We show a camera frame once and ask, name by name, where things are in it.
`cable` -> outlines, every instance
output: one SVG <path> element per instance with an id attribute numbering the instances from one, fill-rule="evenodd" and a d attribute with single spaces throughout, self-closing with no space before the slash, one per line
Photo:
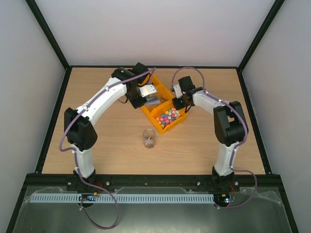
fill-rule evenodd
<path id="1" fill-rule="evenodd" d="M 172 83 L 171 83 L 171 90 L 173 90 L 174 89 L 174 79 L 175 79 L 175 76 L 176 76 L 176 74 L 179 72 L 179 71 L 181 71 L 182 69 L 194 69 L 195 71 L 197 71 L 200 75 L 201 75 L 201 77 L 202 77 L 202 81 L 203 81 L 203 90 L 205 91 L 205 79 L 204 79 L 204 75 L 202 74 L 202 72 L 200 71 L 200 70 L 198 70 L 197 68 L 194 68 L 194 67 L 181 67 L 181 68 L 179 68 L 175 73 L 174 73 L 174 75 L 173 75 L 173 78 L 172 78 Z"/>
<path id="2" fill-rule="evenodd" d="M 121 103 L 127 103 L 128 98 L 126 98 L 126 100 L 124 102 L 122 102 L 121 100 L 118 100 L 118 101 L 121 102 Z"/>
<path id="3" fill-rule="evenodd" d="M 127 80 L 123 80 L 123 81 L 120 81 L 120 82 L 117 82 L 117 83 L 114 83 L 114 84 L 108 86 L 107 88 L 103 89 L 100 93 L 98 93 L 98 94 L 86 105 L 86 108 L 89 108 L 103 93 L 105 93 L 106 91 L 109 91 L 110 88 L 112 88 L 112 87 L 114 87 L 114 86 L 116 86 L 116 85 L 119 85 L 119 84 L 127 83 L 127 82 L 130 82 L 130 81 L 132 81 L 132 80 L 138 79 L 138 78 L 140 78 L 140 77 L 142 77 L 142 76 L 144 76 L 144 75 L 146 75 L 146 74 L 149 74 L 149 73 L 151 73 L 151 72 L 153 73 L 153 72 L 155 71 L 155 69 L 156 69 L 156 68 L 153 68 L 153 69 L 148 70 L 148 71 L 146 71 L 146 72 L 144 72 L 144 73 L 142 73 L 142 74 L 139 74 L 139 75 L 137 75 L 137 76 L 135 76 L 135 77 L 133 77 L 133 78 L 130 78 L 130 79 L 127 79 Z M 70 122 L 70 124 L 67 126 L 67 128 L 65 129 L 64 134 L 62 135 L 62 138 L 61 138 L 61 140 L 60 140 L 60 142 L 59 142 L 58 148 L 59 148 L 59 150 L 60 150 L 61 152 L 65 152 L 65 151 L 68 151 L 68 150 L 72 150 L 72 152 L 73 152 L 73 154 L 74 154 L 75 165 L 76 165 L 76 168 L 77 168 L 77 171 L 78 171 L 80 180 L 81 180 L 84 184 L 86 184 L 86 185 L 88 185 L 88 186 L 91 186 L 91 187 L 94 187 L 94 188 L 97 188 L 97 189 L 100 189 L 100 190 L 106 192 L 107 194 L 109 194 L 109 195 L 111 196 L 111 198 L 112 198 L 113 201 L 115 202 L 116 207 L 117 207 L 118 214 L 117 214 L 117 217 L 116 217 L 115 222 L 114 222 L 111 226 L 109 226 L 109 227 L 103 227 L 103 226 L 100 226 L 100 225 L 98 225 L 97 223 L 95 223 L 95 222 L 89 217 L 89 215 L 88 215 L 87 212 L 85 211 L 84 207 L 82 206 L 83 200 L 81 201 L 81 204 L 80 204 L 80 210 L 82 210 L 82 211 L 85 213 L 86 217 L 88 218 L 88 220 L 90 221 L 90 223 L 91 223 L 92 225 L 94 225 L 95 227 L 97 227 L 97 228 L 99 228 L 99 229 L 102 229 L 102 230 L 108 230 L 108 229 L 114 228 L 114 227 L 117 225 L 117 223 L 118 223 L 118 221 L 119 221 L 119 218 L 120 218 L 120 207 L 119 207 L 119 204 L 118 204 L 116 198 L 115 198 L 108 190 L 104 189 L 103 187 L 99 187 L 99 186 L 93 185 L 93 184 L 91 184 L 91 183 L 86 182 L 86 181 L 83 179 L 82 173 L 81 173 L 81 171 L 80 171 L 79 163 L 78 163 L 78 155 L 77 155 L 77 149 L 76 149 L 76 148 L 74 148 L 74 147 L 69 147 L 69 148 L 66 148 L 66 149 L 63 149 L 63 148 L 62 148 L 67 133 L 69 132 L 69 130 L 71 129 L 71 127 L 73 126 L 73 124 L 77 121 L 77 119 L 78 119 L 85 111 L 86 111 L 86 110 L 83 109 L 83 110 Z"/>
<path id="4" fill-rule="evenodd" d="M 182 67 L 180 69 L 178 69 L 174 75 L 173 75 L 173 78 L 172 78 L 172 84 L 171 84 L 171 88 L 173 88 L 173 83 L 174 83 L 174 78 L 176 76 L 176 74 L 181 71 L 182 69 L 194 69 L 196 70 L 202 77 L 202 81 L 203 81 L 203 92 L 206 96 L 210 97 L 212 100 L 216 101 L 216 102 L 219 102 L 225 106 L 227 106 L 236 116 L 237 118 L 239 119 L 239 122 L 243 125 L 243 128 L 244 128 L 244 139 L 242 142 L 238 143 L 236 146 L 233 147 L 233 150 L 232 150 L 232 153 L 231 153 L 231 157 L 230 157 L 230 162 L 229 162 L 229 166 L 231 168 L 231 170 L 235 171 L 235 172 L 248 172 L 250 174 L 252 174 L 254 176 L 254 179 L 255 179 L 255 188 L 254 188 L 254 192 L 253 194 L 251 195 L 251 197 L 246 200 L 245 202 L 243 202 L 242 204 L 239 204 L 239 205 L 236 205 L 236 206 L 230 206 L 230 207 L 221 207 L 221 206 L 217 206 L 218 209 L 233 209 L 233 208 L 237 208 L 237 207 L 240 207 L 240 206 L 243 206 L 245 204 L 247 204 L 253 197 L 254 195 L 256 194 L 257 192 L 257 177 L 256 175 L 249 171 L 249 170 L 236 170 L 233 168 L 232 166 L 232 162 L 233 162 L 233 157 L 234 157 L 234 154 L 235 152 L 237 151 L 237 147 L 243 145 L 246 140 L 247 140 L 247 136 L 248 136 L 248 133 L 247 133 L 247 127 L 246 127 L 246 123 L 244 122 L 243 118 L 240 116 L 240 114 L 233 108 L 230 106 L 229 103 L 227 103 L 226 101 L 223 101 L 221 99 L 218 99 L 217 97 L 213 96 L 212 94 L 208 93 L 206 90 L 205 90 L 205 78 L 204 78 L 204 75 L 202 74 L 202 72 L 200 70 L 198 70 L 197 68 L 194 68 L 194 67 Z"/>
<path id="5" fill-rule="evenodd" d="M 148 77 L 148 81 L 145 82 L 145 84 L 143 84 L 143 85 L 138 85 L 138 87 L 143 87 L 143 86 L 145 86 L 146 84 L 148 84 L 149 81 L 150 81 L 150 79 L 152 78 L 152 75 L 153 75 L 153 74 L 154 74 L 154 71 L 152 71 L 152 72 L 150 73 L 150 75 L 149 75 L 149 77 Z"/>

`clear glass cup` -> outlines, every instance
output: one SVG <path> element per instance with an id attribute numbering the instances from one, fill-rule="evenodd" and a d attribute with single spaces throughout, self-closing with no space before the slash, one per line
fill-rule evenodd
<path id="1" fill-rule="evenodd" d="M 155 147 L 156 132 L 153 129 L 146 129 L 142 132 L 145 148 L 151 149 Z"/>

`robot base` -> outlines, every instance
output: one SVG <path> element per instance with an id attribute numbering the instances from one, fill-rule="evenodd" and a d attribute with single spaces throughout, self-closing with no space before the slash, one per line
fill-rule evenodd
<path id="1" fill-rule="evenodd" d="M 239 191 L 239 187 L 235 185 L 235 176 L 234 172 L 227 176 L 220 176 L 216 170 L 215 167 L 213 167 L 212 170 L 212 177 L 211 177 L 212 185 L 216 190 L 226 190 L 229 187 L 229 184 L 232 185 L 232 187 L 236 190 Z"/>
<path id="2" fill-rule="evenodd" d="M 84 180 L 88 183 L 95 183 L 95 178 L 96 178 L 96 173 L 95 171 L 88 177 L 84 178 Z M 67 178 L 67 191 L 77 191 L 78 193 L 89 193 L 89 192 L 97 192 L 97 188 L 93 188 L 91 186 L 88 186 L 84 184 L 80 177 L 79 174 L 74 170 L 73 171 L 73 176 L 70 176 Z"/>

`black frame edge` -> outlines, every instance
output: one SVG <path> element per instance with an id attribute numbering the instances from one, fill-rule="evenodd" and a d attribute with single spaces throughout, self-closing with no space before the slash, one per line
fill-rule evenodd
<path id="1" fill-rule="evenodd" d="M 132 68 L 132 66 L 129 66 L 129 65 L 113 65 L 113 66 L 109 66 L 109 65 L 106 65 L 106 66 L 71 66 L 72 68 L 119 68 L 119 67 L 123 67 L 123 68 Z M 178 68 L 182 68 L 182 67 L 185 67 L 185 66 L 151 66 L 151 65 L 147 65 L 148 68 L 175 68 L 175 69 L 178 69 Z M 237 69 L 237 67 L 206 67 L 206 66 L 191 66 L 191 67 L 194 67 L 194 68 L 197 68 L 197 69 Z"/>
<path id="2" fill-rule="evenodd" d="M 37 3 L 35 0 L 26 0 L 30 10 L 32 11 L 34 17 L 36 18 L 38 24 L 40 25 L 43 33 L 45 34 L 46 38 L 48 39 L 49 43 L 51 44 L 54 52 L 56 53 L 60 63 L 63 65 L 64 69 L 69 69 L 69 64 L 61 51 L 54 35 L 52 34 L 47 22 L 45 21 Z"/>
<path id="3" fill-rule="evenodd" d="M 269 159 L 268 159 L 268 156 L 267 156 L 267 152 L 266 152 L 266 149 L 265 149 L 264 144 L 263 144 L 263 140 L 262 140 L 262 137 L 261 137 L 261 134 L 260 134 L 258 122 L 257 122 L 256 116 L 255 116 L 255 112 L 254 112 L 254 109 L 253 109 L 252 102 L 251 102 L 250 97 L 249 97 L 249 93 L 248 93 L 248 90 L 247 90 L 247 87 L 246 87 L 246 84 L 245 84 L 245 80 L 244 80 L 242 71 L 240 69 L 237 69 L 237 74 L 238 74 L 238 77 L 239 77 L 240 86 L 241 86 L 241 89 L 242 89 L 242 92 L 243 92 L 243 96 L 244 96 L 244 99 L 245 99 L 245 103 L 246 103 L 246 107 L 247 107 L 247 110 L 248 110 L 249 118 L 250 118 L 252 126 L 253 126 L 253 130 L 254 130 L 254 134 L 255 134 L 256 141 L 257 141 L 257 146 L 258 146 L 258 150 L 259 150 L 259 153 L 260 153 L 260 156 L 261 156 L 261 160 L 262 160 L 262 164 L 263 164 L 264 170 L 265 170 L 266 174 L 272 174 L 272 170 L 271 170 L 271 167 L 270 167 L 270 164 L 269 164 Z"/>
<path id="4" fill-rule="evenodd" d="M 11 220 L 10 220 L 10 223 L 9 223 L 9 226 L 6 232 L 11 233 L 14 230 L 17 217 L 19 214 L 19 210 L 23 203 L 28 186 L 67 186 L 68 176 L 73 176 L 73 175 L 35 174 L 35 173 L 27 174 L 25 181 L 24 181 L 24 185 L 18 197 L 15 209 L 11 216 Z M 197 180 L 203 181 L 204 183 L 205 181 L 202 179 L 207 179 L 207 180 L 211 179 L 211 175 L 197 175 L 197 176 L 196 175 L 191 175 L 191 176 L 187 176 L 187 175 L 179 175 L 179 176 L 177 175 L 176 176 L 174 175 L 158 175 L 158 176 L 157 175 L 98 175 L 98 176 L 101 178 L 106 178 L 109 180 L 121 181 L 121 182 L 123 182 L 124 179 L 128 179 L 129 183 L 132 183 L 133 180 L 140 180 L 139 182 L 141 182 L 142 184 L 144 184 L 145 182 L 149 183 L 149 181 L 147 180 L 148 178 L 151 178 L 152 181 L 154 181 L 154 178 L 159 178 L 158 182 L 162 181 L 163 178 L 167 178 L 168 180 L 171 180 L 172 178 L 180 179 L 180 181 L 177 181 L 179 183 L 179 182 L 182 182 L 184 178 L 186 177 L 186 178 L 192 178 L 192 184 L 190 185 L 193 185 L 194 187 L 196 186 Z M 259 187 L 277 187 L 278 188 L 292 232 L 293 233 L 299 232 L 292 210 L 291 210 L 291 207 L 290 207 L 290 204 L 286 196 L 286 192 L 285 192 L 281 177 L 279 175 L 256 175 L 256 177 L 258 180 Z M 241 187 L 252 187 L 254 185 L 254 177 L 252 175 L 237 175 L 236 178 L 237 178 L 237 181 L 239 182 L 239 186 Z"/>
<path id="5" fill-rule="evenodd" d="M 257 46 L 259 45 L 263 36 L 265 35 L 268 28 L 270 27 L 273 19 L 276 17 L 276 15 L 277 15 L 278 11 L 280 10 L 281 6 L 283 5 L 284 1 L 285 0 L 276 0 L 273 3 L 269 13 L 267 14 L 266 18 L 264 19 L 264 21 L 263 21 L 261 27 L 259 28 L 253 42 L 251 43 L 250 47 L 248 48 L 245 56 L 243 57 L 240 65 L 239 65 L 239 69 L 241 71 L 244 70 L 248 61 L 251 59 L 253 53 L 255 52 Z"/>
<path id="6" fill-rule="evenodd" d="M 46 159 L 46 156 L 47 156 L 47 153 L 48 153 L 48 150 L 49 150 L 49 146 L 50 146 L 50 143 L 51 143 L 51 139 L 52 139 L 52 135 L 53 135 L 53 132 L 54 132 L 54 128 L 55 128 L 55 125 L 56 125 L 56 122 L 57 122 L 57 117 L 58 117 L 58 114 L 59 114 L 59 111 L 60 111 L 60 107 L 62 106 L 63 98 L 65 96 L 65 91 L 66 91 L 66 88 L 67 88 L 67 84 L 68 84 L 68 81 L 69 81 L 69 78 L 70 78 L 71 71 L 72 71 L 72 68 L 69 67 L 66 70 L 66 72 L 65 72 L 65 75 L 64 75 L 64 78 L 63 78 L 63 82 L 62 82 L 62 85 L 60 87 L 60 90 L 59 90 L 59 93 L 58 93 L 58 96 L 57 96 L 57 100 L 56 100 L 56 104 L 55 104 L 55 107 L 54 107 L 54 110 L 53 110 L 53 113 L 52 113 L 52 117 L 51 117 L 51 120 L 50 120 L 50 123 L 49 123 L 49 127 L 48 127 L 47 133 L 46 133 L 45 138 L 44 138 L 44 142 L 43 142 L 43 145 L 42 145 L 40 156 L 39 156 L 37 165 L 35 167 L 35 172 L 36 173 L 41 173 L 42 172 L 42 169 L 43 169 L 43 166 L 44 166 L 44 162 L 45 162 L 45 159 Z"/>
<path id="7" fill-rule="evenodd" d="M 24 202 L 24 198 L 25 198 L 27 187 L 28 186 L 26 186 L 26 187 L 23 186 L 21 191 L 20 191 L 20 193 L 19 193 L 19 196 L 18 196 L 18 199 L 16 201 L 16 205 L 14 207 L 14 210 L 13 210 L 13 213 L 12 213 L 9 225 L 7 227 L 6 233 L 12 233 L 13 230 L 14 230 L 14 227 L 15 227 L 15 224 L 16 224 L 16 221 L 17 221 L 17 217 L 18 217 L 21 205 Z"/>

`black metal frame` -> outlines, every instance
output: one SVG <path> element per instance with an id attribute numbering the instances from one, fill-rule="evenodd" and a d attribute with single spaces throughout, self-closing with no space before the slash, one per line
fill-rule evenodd
<path id="1" fill-rule="evenodd" d="M 67 186 L 68 180 L 72 178 L 73 175 L 67 174 L 28 174 L 25 178 L 24 185 L 22 187 L 21 193 L 18 197 L 15 209 L 10 220 L 7 233 L 11 233 L 14 229 L 17 216 L 23 200 L 25 198 L 26 190 L 28 186 Z M 157 176 L 157 175 L 97 175 L 103 183 L 104 181 L 109 181 L 110 185 L 105 186 L 106 189 L 113 191 L 115 188 L 120 187 L 182 187 L 186 190 L 192 189 L 193 191 L 208 191 L 211 194 L 220 194 L 222 192 L 217 192 L 215 190 L 210 191 L 211 175 L 187 175 L 187 176 Z M 287 218 L 293 233 L 298 232 L 297 225 L 294 220 L 294 216 L 289 205 L 286 192 L 279 175 L 257 175 L 258 187 L 277 187 L 280 193 L 280 197 L 285 206 L 285 211 Z M 254 177 L 251 175 L 237 175 L 237 182 L 241 187 L 252 187 L 254 186 Z"/>
<path id="2" fill-rule="evenodd" d="M 230 68 L 236 69 L 240 85 L 242 88 L 243 96 L 246 102 L 247 110 L 249 112 L 249 116 L 251 119 L 251 123 L 254 129 L 257 145 L 259 148 L 259 152 L 261 155 L 261 160 L 266 172 L 266 175 L 257 175 L 258 179 L 258 186 L 259 187 L 277 187 L 279 189 L 282 202 L 285 205 L 286 214 L 291 226 L 292 231 L 298 232 L 297 225 L 294 220 L 294 216 L 292 214 L 290 204 L 288 202 L 285 189 L 279 175 L 272 174 L 271 167 L 268 161 L 268 157 L 262 142 L 262 138 L 260 135 L 260 131 L 258 128 L 257 120 L 254 114 L 254 110 L 252 107 L 251 100 L 249 98 L 249 93 L 247 91 L 244 78 L 242 75 L 242 71 L 245 68 L 246 64 L 250 60 L 252 54 L 256 50 L 258 44 L 260 43 L 261 39 L 263 38 L 264 34 L 266 33 L 267 29 L 269 28 L 270 24 L 272 23 L 273 19 L 275 18 L 276 14 L 278 13 L 279 9 L 281 8 L 282 4 L 285 0 L 276 0 L 269 11 L 266 19 L 264 20 L 262 26 L 260 27 L 257 35 L 255 36 L 250 48 L 248 49 L 247 53 L 245 54 L 241 64 L 239 67 L 203 67 L 199 66 L 196 68 Z M 52 48 L 54 49 L 56 55 L 58 56 L 60 62 L 62 63 L 64 69 L 66 70 L 63 83 L 56 101 L 56 105 L 52 114 L 52 118 L 47 130 L 47 134 L 43 143 L 43 147 L 39 156 L 39 160 L 37 162 L 37 166 L 35 168 L 35 173 L 27 174 L 24 185 L 21 189 L 20 195 L 18 197 L 14 212 L 12 214 L 9 226 L 7 228 L 7 233 L 13 231 L 20 207 L 25 197 L 25 193 L 28 186 L 67 186 L 68 180 L 72 178 L 72 174 L 41 174 L 42 168 L 44 166 L 44 162 L 46 159 L 46 155 L 50 146 L 52 134 L 56 125 L 56 121 L 58 118 L 58 114 L 60 111 L 60 107 L 65 95 L 65 91 L 67 88 L 67 84 L 69 81 L 69 77 L 74 67 L 110 67 L 116 68 L 120 66 L 70 66 L 66 61 L 62 51 L 60 50 L 58 43 L 56 42 L 50 28 L 48 27 L 38 5 L 36 4 L 35 0 L 26 0 L 29 8 L 31 9 L 32 13 L 34 14 L 35 18 L 37 19 L 42 31 L 46 35 L 48 41 L 50 42 Z M 180 68 L 179 66 L 156 66 L 158 68 Z M 179 175 L 179 176 L 171 176 L 171 175 L 162 175 L 162 176 L 155 176 L 155 175 L 96 175 L 97 179 L 104 181 L 109 181 L 110 185 L 105 186 L 108 190 L 114 190 L 114 188 L 119 188 L 122 186 L 177 186 L 183 187 L 185 189 L 192 189 L 193 191 L 208 191 L 211 193 L 219 193 L 214 189 L 211 189 L 209 183 L 211 182 L 211 175 Z M 239 186 L 249 187 L 254 185 L 254 178 L 250 175 L 237 175 L 237 181 L 239 182 Z"/>

